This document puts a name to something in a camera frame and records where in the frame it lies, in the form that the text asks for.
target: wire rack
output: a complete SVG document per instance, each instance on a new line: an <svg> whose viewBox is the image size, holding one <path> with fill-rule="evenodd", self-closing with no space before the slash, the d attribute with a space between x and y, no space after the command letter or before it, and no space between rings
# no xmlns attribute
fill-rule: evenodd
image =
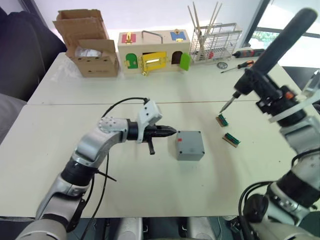
<svg viewBox="0 0 320 240"><path fill-rule="evenodd" d="M190 56L194 64L215 62L232 56L242 30L237 30L236 23L213 25L194 29L190 47Z"/></svg>

